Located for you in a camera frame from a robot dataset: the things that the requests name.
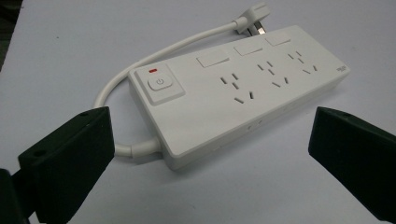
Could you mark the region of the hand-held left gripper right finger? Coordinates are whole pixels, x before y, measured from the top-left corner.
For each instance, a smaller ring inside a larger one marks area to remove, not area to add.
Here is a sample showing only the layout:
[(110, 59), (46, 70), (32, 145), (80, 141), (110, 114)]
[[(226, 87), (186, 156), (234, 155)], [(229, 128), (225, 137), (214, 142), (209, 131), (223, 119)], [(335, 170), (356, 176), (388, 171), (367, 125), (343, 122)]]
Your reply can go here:
[(308, 153), (377, 219), (396, 224), (396, 136), (347, 112), (318, 107)]

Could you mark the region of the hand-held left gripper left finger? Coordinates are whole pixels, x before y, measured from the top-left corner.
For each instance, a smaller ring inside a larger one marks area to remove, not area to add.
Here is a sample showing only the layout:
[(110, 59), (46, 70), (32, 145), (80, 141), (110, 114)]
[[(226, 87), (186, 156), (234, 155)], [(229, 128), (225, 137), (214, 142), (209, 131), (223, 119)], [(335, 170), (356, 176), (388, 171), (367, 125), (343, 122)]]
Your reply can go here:
[(110, 110), (82, 112), (24, 151), (24, 177), (33, 184), (38, 220), (66, 224), (114, 158)]

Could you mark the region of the white power strip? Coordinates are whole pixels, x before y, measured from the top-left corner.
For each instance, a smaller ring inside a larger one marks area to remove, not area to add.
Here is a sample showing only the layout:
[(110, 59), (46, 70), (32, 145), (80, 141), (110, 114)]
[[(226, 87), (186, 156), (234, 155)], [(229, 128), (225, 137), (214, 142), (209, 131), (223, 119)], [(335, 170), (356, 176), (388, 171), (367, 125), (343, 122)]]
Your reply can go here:
[(318, 97), (349, 71), (290, 26), (148, 64), (128, 79), (176, 170)]

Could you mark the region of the white power plug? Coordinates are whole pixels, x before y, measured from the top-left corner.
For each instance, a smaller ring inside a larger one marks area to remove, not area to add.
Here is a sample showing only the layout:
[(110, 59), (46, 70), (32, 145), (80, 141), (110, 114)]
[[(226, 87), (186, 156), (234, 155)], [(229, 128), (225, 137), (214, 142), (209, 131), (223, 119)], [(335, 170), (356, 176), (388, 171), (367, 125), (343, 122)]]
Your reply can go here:
[(236, 32), (250, 35), (264, 35), (266, 33), (261, 21), (270, 14), (266, 3), (260, 2), (242, 13), (236, 20)]

